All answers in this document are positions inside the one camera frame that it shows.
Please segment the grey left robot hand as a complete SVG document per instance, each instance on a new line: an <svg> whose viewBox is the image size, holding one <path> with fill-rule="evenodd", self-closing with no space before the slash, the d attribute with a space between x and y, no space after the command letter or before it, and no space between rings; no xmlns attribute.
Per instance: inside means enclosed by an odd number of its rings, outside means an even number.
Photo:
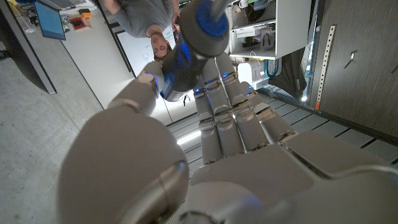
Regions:
<svg viewBox="0 0 398 224"><path fill-rule="evenodd" d="M63 161L61 223L396 223L397 170L327 135L296 132L240 83L226 54L195 90L203 165L190 172L151 118L161 66L149 63L92 116Z"/></svg>

